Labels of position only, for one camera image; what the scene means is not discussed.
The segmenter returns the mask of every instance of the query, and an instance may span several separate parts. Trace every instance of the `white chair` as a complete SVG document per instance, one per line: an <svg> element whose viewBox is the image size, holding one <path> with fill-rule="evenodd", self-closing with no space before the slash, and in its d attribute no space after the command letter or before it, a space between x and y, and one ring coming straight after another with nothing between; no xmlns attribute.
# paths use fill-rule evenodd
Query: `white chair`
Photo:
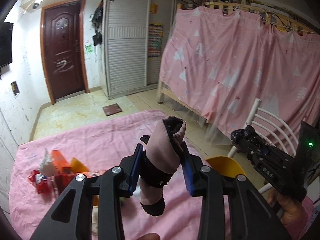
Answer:
<svg viewBox="0 0 320 240"><path fill-rule="evenodd" d="M274 128L276 128L283 136L284 136L284 139L288 142L288 145L290 146L294 156L296 155L296 150L295 148L293 147L293 144L292 142L290 141L289 137L286 135L286 133L279 127L277 126L276 124L274 124L273 122L271 122L270 120L262 117L261 115L257 114L258 111L260 112L263 112L265 114L268 114L269 116L273 117L274 119L278 120L290 133L290 135L292 136L293 140L298 144L298 139L297 137L295 136L295 134L292 132L292 130L290 129L290 127L285 123L285 121L283 121L280 117L276 116L275 114L273 113L270 113L269 111L267 110L264 110L262 108L260 108L260 103L261 103L261 100L259 98L256 98L254 100L254 103L252 105L252 108L250 110L250 113L248 115L248 118L247 120L245 121L244 123L244 126L243 126L243 129L245 129L247 127L247 124L248 125L256 125L262 129L264 129L265 131L267 131L268 133L270 133L279 143L279 145L281 146L282 150L285 152L285 153L288 153L286 147L284 146L283 142L280 140L280 138L273 132L271 131L269 128L265 127L264 125L258 123L257 121L260 119L260 120L263 120L265 121L266 123L270 124L271 126L273 126ZM269 143L271 143L272 145L274 145L271 140L269 138L267 138L265 135L259 133L256 131L256 133L258 135L260 135L262 138L264 138L266 141L268 141ZM232 158L235 153L237 151L237 148L235 146L233 146L230 150L230 152L228 153L228 157ZM265 193L267 190L271 189L272 186L270 183L268 183L267 185L263 186L261 189L259 189L259 192L262 194L262 193Z"/></svg>

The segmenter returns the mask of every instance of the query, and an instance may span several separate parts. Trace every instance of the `tiled floor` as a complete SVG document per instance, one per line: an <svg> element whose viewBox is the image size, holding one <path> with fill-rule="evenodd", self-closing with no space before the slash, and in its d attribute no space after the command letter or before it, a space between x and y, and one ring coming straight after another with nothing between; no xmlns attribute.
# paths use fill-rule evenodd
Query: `tiled floor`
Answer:
<svg viewBox="0 0 320 240"><path fill-rule="evenodd" d="M123 112L106 116L102 107L118 103ZM138 112L127 97L108 100L102 90L62 100L42 110L33 139Z"/></svg>
<svg viewBox="0 0 320 240"><path fill-rule="evenodd" d="M123 112L105 116L102 107L115 103L119 104ZM193 116L188 109L183 106L177 109L175 102L167 96L165 96L163 104L158 104L156 90L148 90L113 100L108 100L102 90L98 90L60 101L42 110L34 139L150 109L162 110L167 115L183 118L187 122L186 137L195 145L203 158L208 159L217 155L228 154L230 145L213 145L205 140L208 125L200 125L199 122L194 120L196 116ZM248 179L255 187L262 187L264 181L262 176L253 169L246 156L238 153L235 155L235 159L240 163Z"/></svg>

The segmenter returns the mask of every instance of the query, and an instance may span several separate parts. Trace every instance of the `white tissue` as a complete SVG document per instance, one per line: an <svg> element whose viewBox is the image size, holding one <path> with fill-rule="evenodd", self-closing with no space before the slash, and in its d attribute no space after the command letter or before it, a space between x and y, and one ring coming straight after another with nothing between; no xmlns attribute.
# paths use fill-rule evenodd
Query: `white tissue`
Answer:
<svg viewBox="0 0 320 240"><path fill-rule="evenodd" d="M58 174L56 167L53 164L51 153L45 149L44 158L39 165L39 171L44 176L51 177Z"/></svg>

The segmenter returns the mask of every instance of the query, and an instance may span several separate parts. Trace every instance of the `chair backrest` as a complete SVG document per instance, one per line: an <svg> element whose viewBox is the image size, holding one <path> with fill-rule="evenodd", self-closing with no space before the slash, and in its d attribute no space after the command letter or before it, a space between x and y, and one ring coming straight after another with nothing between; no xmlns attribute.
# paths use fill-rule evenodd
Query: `chair backrest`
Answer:
<svg viewBox="0 0 320 240"><path fill-rule="evenodd" d="M268 133L270 133L276 140L277 142L279 143L279 145L281 146L282 150L285 152L285 153L288 153L288 150L287 148L285 147L284 143L282 142L282 140L273 132L271 131L269 128L265 127L264 125L262 125L261 123L259 123L259 120L262 120L268 124L270 124L271 126L273 126L274 128L277 129L277 131L279 133L281 133L283 136L284 136L284 139L287 141L288 145L290 146L294 156L296 155L296 149L294 148L291 140L289 139L289 137L287 136L287 134L279 127L277 126L275 123L273 123L272 121L266 119L265 117L261 116L259 114L259 112L262 112L264 114L267 114L268 116L271 116L273 117L275 120L277 120L278 122L280 122L290 133L290 135L292 136L293 140L298 144L298 139L297 137L295 136L295 134L292 132L292 130L290 129L290 127L285 123L285 121L283 121L279 116L276 116L275 114L263 109L260 107L260 103L261 103L261 100L259 98L256 98L253 105L252 105L252 108L251 108L251 111L248 115L248 118L244 124L244 128L248 125L256 125L262 129L264 129L265 131L267 131ZM271 142L271 140L269 138L267 138L265 135L263 135L262 133L259 133L257 132L258 135L260 135L262 138L264 138L266 141L268 141L269 143L273 144Z"/></svg>

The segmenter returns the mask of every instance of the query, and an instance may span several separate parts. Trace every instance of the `wooden bunk bed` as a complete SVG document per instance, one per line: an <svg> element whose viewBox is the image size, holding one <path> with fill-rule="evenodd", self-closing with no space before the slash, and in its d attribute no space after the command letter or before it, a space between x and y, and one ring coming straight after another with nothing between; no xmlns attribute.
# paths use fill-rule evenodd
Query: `wooden bunk bed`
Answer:
<svg viewBox="0 0 320 240"><path fill-rule="evenodd" d="M304 36L311 33L317 33L313 29L303 25L302 23L294 19L291 19L285 15L276 13L269 9L260 8L257 6L244 5L244 4L238 4L238 3L209 2L205 0L203 2L203 5L211 9L222 10L223 13L226 15L232 13L235 10L243 10L251 13L260 14L261 21L263 24L274 25L279 31L283 31L283 32L294 31L300 36ZM178 4L177 9L187 9L187 8L184 8L182 4ZM164 95L173 99L177 103L183 105L184 107L194 112L195 114L201 116L201 114L197 110L191 108L186 103L179 100L178 97L168 87L166 87L166 85L159 79L158 91L157 91L157 101L159 104L163 103Z"/></svg>

